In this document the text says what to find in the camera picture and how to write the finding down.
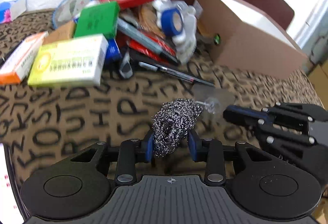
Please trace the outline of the clear plastic wrapper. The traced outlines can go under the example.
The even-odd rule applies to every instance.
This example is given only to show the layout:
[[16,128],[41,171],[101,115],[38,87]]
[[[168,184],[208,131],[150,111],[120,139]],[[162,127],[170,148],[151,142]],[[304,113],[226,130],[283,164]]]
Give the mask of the clear plastic wrapper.
[[222,114],[228,105],[233,105],[236,101],[235,95],[229,90],[207,85],[194,85],[192,93],[194,94],[194,101],[213,115]]

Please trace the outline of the steel wool scourer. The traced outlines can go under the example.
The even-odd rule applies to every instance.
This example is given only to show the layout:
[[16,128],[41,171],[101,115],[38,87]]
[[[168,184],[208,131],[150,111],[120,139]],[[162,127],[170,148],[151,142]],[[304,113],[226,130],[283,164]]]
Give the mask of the steel wool scourer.
[[152,118],[153,153],[165,157],[178,148],[193,129],[203,108],[193,99],[179,98],[162,105]]

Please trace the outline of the black marker pen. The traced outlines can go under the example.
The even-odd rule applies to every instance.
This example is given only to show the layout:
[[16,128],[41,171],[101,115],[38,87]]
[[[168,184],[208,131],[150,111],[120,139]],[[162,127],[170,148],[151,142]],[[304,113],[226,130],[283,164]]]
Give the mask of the black marker pen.
[[171,76],[177,77],[181,80],[188,81],[188,82],[193,83],[193,84],[203,84],[203,85],[215,87],[215,84],[213,84],[209,81],[205,81],[205,80],[202,80],[200,78],[196,78],[194,76],[183,73],[183,72],[181,72],[179,70],[176,70],[176,69],[172,69],[172,68],[167,67],[167,66],[163,66],[163,65],[159,65],[159,64],[152,65],[152,64],[142,62],[142,61],[138,61],[137,64],[138,64],[139,67],[144,68],[146,70],[155,71],[155,72],[160,71],[162,73],[169,74]]

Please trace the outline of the grey white marker pen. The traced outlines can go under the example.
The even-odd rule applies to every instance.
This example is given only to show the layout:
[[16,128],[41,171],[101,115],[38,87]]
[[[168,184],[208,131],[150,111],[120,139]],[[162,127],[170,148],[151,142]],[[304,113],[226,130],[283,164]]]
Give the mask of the grey white marker pen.
[[148,50],[153,51],[155,54],[165,57],[166,59],[172,61],[174,64],[179,63],[175,55],[172,55],[166,50],[163,50],[163,48],[158,43],[147,37],[145,34],[140,32],[135,27],[122,20],[121,18],[118,18],[117,20],[117,29],[123,34],[130,37],[131,39],[134,39],[136,42],[143,45]]

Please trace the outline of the brown cardboard box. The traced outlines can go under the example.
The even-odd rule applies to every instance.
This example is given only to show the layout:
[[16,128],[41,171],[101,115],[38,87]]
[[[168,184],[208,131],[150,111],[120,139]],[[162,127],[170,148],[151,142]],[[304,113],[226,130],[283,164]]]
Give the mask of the brown cardboard box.
[[219,36],[209,48],[216,65],[285,79],[307,60],[287,32],[262,10],[243,0],[195,0],[198,27]]

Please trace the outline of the black silver clicker device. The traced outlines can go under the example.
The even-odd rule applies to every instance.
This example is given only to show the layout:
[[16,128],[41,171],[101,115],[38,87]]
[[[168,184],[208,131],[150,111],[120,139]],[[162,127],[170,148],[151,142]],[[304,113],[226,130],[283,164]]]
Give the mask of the black silver clicker device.
[[130,53],[127,50],[124,54],[123,59],[121,60],[119,67],[119,74],[123,79],[129,79],[133,76],[132,66],[130,64]]

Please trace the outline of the white plastic figure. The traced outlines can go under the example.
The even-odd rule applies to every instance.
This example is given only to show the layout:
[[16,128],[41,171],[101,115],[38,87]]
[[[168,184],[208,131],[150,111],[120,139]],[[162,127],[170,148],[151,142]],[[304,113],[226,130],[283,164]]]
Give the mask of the white plastic figure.
[[182,0],[154,0],[157,26],[172,40],[181,64],[189,62],[197,46],[196,9]]

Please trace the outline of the blue small box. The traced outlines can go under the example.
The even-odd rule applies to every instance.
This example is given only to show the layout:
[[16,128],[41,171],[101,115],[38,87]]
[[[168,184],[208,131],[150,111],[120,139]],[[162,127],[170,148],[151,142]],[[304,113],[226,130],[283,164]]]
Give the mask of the blue small box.
[[109,39],[108,48],[105,56],[105,65],[120,60],[122,58],[120,49],[115,39]]

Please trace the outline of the letter-pattern brown blanket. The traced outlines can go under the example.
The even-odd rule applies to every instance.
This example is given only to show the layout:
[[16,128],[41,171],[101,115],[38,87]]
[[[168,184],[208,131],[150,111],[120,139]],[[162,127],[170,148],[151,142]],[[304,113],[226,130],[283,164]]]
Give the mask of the letter-pattern brown blanket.
[[[321,104],[300,70],[286,80],[230,70],[214,65],[203,47],[182,69],[228,90],[240,106],[260,110],[276,102]],[[15,179],[21,185],[35,171],[97,141],[118,146],[142,138],[163,103],[192,97],[191,84],[149,71],[137,72],[129,80],[104,71],[96,87],[5,85],[1,87],[1,142],[10,149]]]

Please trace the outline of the red snack packet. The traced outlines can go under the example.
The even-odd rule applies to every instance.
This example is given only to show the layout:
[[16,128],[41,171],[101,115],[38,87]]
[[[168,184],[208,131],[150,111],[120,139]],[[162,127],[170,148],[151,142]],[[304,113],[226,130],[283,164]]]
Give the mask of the red snack packet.
[[131,39],[134,39],[134,41],[143,45],[148,50],[153,51],[155,54],[161,55],[173,63],[179,63],[175,56],[171,55],[166,50],[163,50],[163,48],[158,43],[147,37],[145,34],[139,32],[138,30],[136,30],[135,33],[133,31],[123,31],[123,33]]

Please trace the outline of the yellow-green medicine box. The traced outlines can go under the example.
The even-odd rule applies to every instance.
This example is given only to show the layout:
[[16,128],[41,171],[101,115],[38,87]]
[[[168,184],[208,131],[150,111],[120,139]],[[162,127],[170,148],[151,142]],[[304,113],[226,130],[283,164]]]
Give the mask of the yellow-green medicine box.
[[99,86],[108,41],[102,34],[41,46],[27,80],[29,86]]

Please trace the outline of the blue tape roll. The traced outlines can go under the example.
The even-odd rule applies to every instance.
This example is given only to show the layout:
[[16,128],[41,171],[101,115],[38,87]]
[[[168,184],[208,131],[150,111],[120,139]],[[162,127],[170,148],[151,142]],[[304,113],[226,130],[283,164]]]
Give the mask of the blue tape roll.
[[180,35],[183,30],[183,19],[177,8],[166,9],[161,15],[161,29],[167,37]]

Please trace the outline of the green carton box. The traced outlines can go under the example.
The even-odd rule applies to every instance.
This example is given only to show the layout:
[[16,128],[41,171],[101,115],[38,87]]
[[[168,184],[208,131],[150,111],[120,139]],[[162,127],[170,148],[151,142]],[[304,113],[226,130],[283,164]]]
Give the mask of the green carton box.
[[114,39],[119,12],[120,6],[116,1],[84,8],[78,18],[74,37],[102,34],[107,40]]

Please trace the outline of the small brown carton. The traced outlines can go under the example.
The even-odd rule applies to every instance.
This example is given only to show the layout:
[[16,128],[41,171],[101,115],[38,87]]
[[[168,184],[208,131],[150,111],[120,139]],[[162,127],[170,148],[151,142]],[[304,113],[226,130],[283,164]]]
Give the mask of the small brown carton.
[[58,41],[65,41],[65,40],[72,39],[75,28],[76,28],[76,23],[74,21],[69,21],[64,25],[61,25],[56,30],[49,33],[47,37],[45,37],[42,45],[47,45]]

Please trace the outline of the orange white medicine box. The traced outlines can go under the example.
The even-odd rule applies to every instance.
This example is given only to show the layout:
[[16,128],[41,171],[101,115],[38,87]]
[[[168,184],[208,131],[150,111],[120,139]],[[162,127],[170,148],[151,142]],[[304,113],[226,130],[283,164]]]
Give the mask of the orange white medicine box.
[[47,36],[47,31],[30,35],[15,48],[1,66],[1,85],[20,84],[23,81]]

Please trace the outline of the blue tissue pack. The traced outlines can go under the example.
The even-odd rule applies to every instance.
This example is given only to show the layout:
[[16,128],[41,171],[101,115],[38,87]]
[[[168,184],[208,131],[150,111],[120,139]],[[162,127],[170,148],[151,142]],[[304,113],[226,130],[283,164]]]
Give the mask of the blue tissue pack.
[[10,23],[26,10],[26,0],[1,1],[0,23]]

